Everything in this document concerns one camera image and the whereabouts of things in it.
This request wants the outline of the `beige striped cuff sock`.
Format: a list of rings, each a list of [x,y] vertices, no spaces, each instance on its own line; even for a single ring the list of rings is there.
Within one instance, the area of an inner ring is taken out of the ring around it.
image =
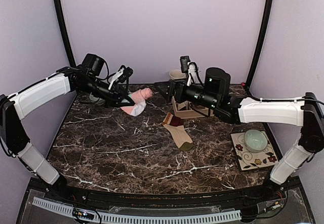
[[[189,151],[193,148],[193,141],[186,132],[181,118],[168,113],[161,124],[171,134],[180,151]]]

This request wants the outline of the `wooden compartment organizer box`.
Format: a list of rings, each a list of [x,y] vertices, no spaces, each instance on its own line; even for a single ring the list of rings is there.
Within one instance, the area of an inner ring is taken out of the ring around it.
[[[181,119],[194,119],[213,116],[213,112],[206,107],[191,106],[188,101],[178,103],[174,97],[172,97],[172,105],[174,115]]]

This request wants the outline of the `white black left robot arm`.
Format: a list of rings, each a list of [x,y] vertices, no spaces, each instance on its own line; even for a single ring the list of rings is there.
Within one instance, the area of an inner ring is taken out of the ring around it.
[[[132,106],[122,84],[128,84],[133,74],[131,67],[121,65],[117,72],[100,78],[107,62],[95,55],[86,54],[75,67],[63,67],[44,79],[12,93],[1,95],[1,147],[11,158],[17,158],[31,173],[51,186],[52,194],[61,202],[71,198],[66,178],[47,160],[33,144],[25,128],[25,119],[39,109],[73,92],[92,94],[103,100],[107,107]]]

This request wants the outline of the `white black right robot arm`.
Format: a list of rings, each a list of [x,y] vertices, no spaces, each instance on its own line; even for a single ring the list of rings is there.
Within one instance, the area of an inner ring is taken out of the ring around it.
[[[196,83],[200,77],[198,66],[188,56],[180,58],[181,71],[185,79],[154,83],[154,87],[167,102],[188,101],[203,106],[223,122],[280,123],[301,127],[300,138],[285,153],[282,160],[270,172],[268,182],[258,190],[258,196],[270,200],[278,192],[278,186],[310,157],[323,150],[322,102],[313,93],[292,99],[262,99],[253,96],[230,96],[230,75],[223,69],[210,67],[205,80]]]

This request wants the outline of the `pink patterned long sock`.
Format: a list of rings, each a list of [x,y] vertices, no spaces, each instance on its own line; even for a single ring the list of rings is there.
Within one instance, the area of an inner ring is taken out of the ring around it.
[[[133,106],[124,106],[121,107],[121,109],[131,115],[131,116],[138,116],[140,115],[145,107],[146,107],[146,100],[151,98],[153,95],[153,92],[150,88],[144,88],[144,89],[139,89],[136,92],[128,94],[128,97],[131,98],[134,101]]]

